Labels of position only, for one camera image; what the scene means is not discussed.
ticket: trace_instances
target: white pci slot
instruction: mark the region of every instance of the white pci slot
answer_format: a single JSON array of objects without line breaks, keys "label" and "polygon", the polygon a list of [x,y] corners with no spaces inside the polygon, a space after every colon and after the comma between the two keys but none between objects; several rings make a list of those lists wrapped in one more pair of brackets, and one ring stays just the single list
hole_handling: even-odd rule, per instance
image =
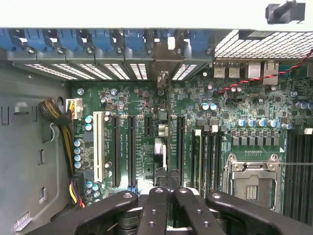
[{"label": "white pci slot", "polygon": [[93,112],[93,169],[94,181],[105,178],[104,112]]}]

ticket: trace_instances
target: black pcie slot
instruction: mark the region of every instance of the black pcie slot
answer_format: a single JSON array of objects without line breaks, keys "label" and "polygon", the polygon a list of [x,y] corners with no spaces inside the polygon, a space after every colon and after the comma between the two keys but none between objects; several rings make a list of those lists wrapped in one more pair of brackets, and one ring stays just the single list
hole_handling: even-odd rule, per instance
[{"label": "black pcie slot", "polygon": [[120,137],[120,119],[119,116],[112,117],[112,187],[118,187],[121,183],[121,137]]},{"label": "black pcie slot", "polygon": [[128,116],[128,187],[136,186],[136,116]]},{"label": "black pcie slot", "polygon": [[313,167],[297,165],[312,163],[313,136],[288,131],[283,214],[312,225]]},{"label": "black pcie slot", "polygon": [[177,118],[177,144],[176,144],[176,155],[177,155],[177,169],[179,170],[179,182],[180,186],[183,186],[184,180],[184,135],[185,135],[185,117]]},{"label": "black pcie slot", "polygon": [[145,125],[145,137],[151,137],[153,134],[152,117],[145,115],[144,125]]}]

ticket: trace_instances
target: ventilation grille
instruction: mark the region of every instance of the ventilation grille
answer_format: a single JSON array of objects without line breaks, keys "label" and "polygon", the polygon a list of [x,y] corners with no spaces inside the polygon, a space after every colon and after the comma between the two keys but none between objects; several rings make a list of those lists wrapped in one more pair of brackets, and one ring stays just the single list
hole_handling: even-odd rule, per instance
[{"label": "ventilation grille", "polygon": [[240,40],[230,32],[215,48],[216,58],[299,59],[313,48],[313,32],[275,32],[262,40]]}]

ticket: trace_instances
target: white connector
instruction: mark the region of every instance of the white connector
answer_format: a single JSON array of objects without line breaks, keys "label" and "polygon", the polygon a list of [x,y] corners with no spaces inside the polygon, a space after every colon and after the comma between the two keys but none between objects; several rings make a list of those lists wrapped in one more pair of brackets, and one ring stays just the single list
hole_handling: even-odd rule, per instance
[{"label": "white connector", "polygon": [[83,118],[83,99],[66,99],[66,108],[69,109],[69,105],[74,101],[74,119],[81,120]]},{"label": "white connector", "polygon": [[94,181],[105,178],[104,112],[93,112],[93,170]]}]

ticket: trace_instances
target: motherboard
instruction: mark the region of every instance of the motherboard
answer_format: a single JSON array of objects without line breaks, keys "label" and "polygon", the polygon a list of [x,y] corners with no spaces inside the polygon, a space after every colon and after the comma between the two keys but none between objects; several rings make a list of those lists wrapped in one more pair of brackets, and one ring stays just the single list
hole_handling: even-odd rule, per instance
[{"label": "motherboard", "polygon": [[162,168],[176,170],[180,185],[202,197],[224,191],[312,221],[313,79],[307,67],[270,84],[239,86],[231,86],[241,80],[239,69],[225,75],[224,67],[214,67],[188,81],[169,80],[165,89],[156,81],[71,84],[73,98],[82,100],[74,153],[87,205],[121,190],[140,194],[156,186]]}]

